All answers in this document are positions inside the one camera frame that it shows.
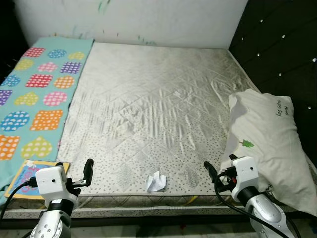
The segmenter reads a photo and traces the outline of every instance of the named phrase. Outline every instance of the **polka dot heart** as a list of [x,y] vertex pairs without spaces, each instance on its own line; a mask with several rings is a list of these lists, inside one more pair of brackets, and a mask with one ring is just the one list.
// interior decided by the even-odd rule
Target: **polka dot heart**
[[29,81],[25,84],[28,88],[45,88],[53,79],[52,75],[47,74],[33,74]]
[[22,96],[18,97],[17,99],[15,99],[14,104],[16,106],[18,106],[18,105],[33,106],[36,104],[38,99],[39,99],[39,97],[35,93],[29,92],[29,93],[22,95]]
[[49,52],[48,56],[52,59],[64,57],[67,54],[66,50],[56,49]]
[[17,111],[7,115],[0,124],[4,131],[16,131],[20,127],[28,123],[30,116],[27,112]]
[[80,51],[72,53],[68,56],[70,60],[82,60],[84,57],[85,57],[85,54]]
[[3,106],[10,97],[12,90],[0,90],[0,106]]
[[44,48],[39,48],[39,47],[31,47],[30,49],[28,49],[23,56],[26,57],[39,57],[43,51],[45,49]]
[[58,106],[61,103],[66,102],[67,100],[67,94],[66,93],[60,93],[60,92],[52,92],[47,94],[43,102],[46,106]]
[[53,72],[56,69],[57,69],[57,65],[54,64],[53,62],[44,63],[38,67],[39,72],[43,72],[43,71]]
[[33,60],[31,59],[21,59],[15,66],[14,70],[23,71],[27,70],[34,64]]
[[58,128],[59,120],[62,116],[62,110],[38,111],[33,119],[30,130],[55,130]]
[[37,157],[45,157],[52,151],[52,144],[45,140],[42,136],[37,137],[35,140],[28,142],[21,149],[21,157],[28,159],[33,155]]
[[75,83],[75,79],[72,76],[60,77],[54,82],[56,88],[70,88]]
[[20,78],[15,75],[8,76],[1,84],[1,86],[14,87],[20,82]]
[[0,160],[12,159],[19,140],[19,136],[0,135]]
[[61,68],[61,73],[78,73],[83,66],[82,63],[78,62],[66,62]]

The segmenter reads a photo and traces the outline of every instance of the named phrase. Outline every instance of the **paint marks on wall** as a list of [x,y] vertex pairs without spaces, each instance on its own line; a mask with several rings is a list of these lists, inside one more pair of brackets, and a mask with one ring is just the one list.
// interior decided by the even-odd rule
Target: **paint marks on wall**
[[140,45],[149,45],[149,46],[156,46],[157,44],[155,41],[149,41],[148,39],[145,39],[144,37],[138,35],[138,41]]
[[102,0],[98,5],[98,13],[105,14],[111,0]]

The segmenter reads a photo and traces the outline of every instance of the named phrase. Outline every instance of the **headboard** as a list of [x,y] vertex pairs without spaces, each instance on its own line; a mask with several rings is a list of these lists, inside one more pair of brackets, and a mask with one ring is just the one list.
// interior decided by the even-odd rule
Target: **headboard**
[[292,98],[317,167],[317,0],[249,0],[229,50],[262,93]]

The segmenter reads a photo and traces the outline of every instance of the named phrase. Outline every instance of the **pillow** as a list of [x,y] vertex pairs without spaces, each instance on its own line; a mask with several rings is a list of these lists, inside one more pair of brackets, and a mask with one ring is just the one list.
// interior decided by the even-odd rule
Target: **pillow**
[[252,89],[229,96],[230,128],[221,169],[230,154],[252,156],[259,171],[259,191],[296,210],[317,216],[317,192],[293,119],[290,97]]

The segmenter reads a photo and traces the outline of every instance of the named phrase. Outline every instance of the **white quilted mattress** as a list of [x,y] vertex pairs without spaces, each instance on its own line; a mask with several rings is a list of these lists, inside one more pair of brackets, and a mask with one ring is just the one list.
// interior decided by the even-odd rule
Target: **white quilted mattress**
[[[58,161],[82,196],[214,195],[203,166],[225,149],[228,95],[256,89],[227,50],[94,43],[70,105]],[[147,193],[155,171],[162,191]]]

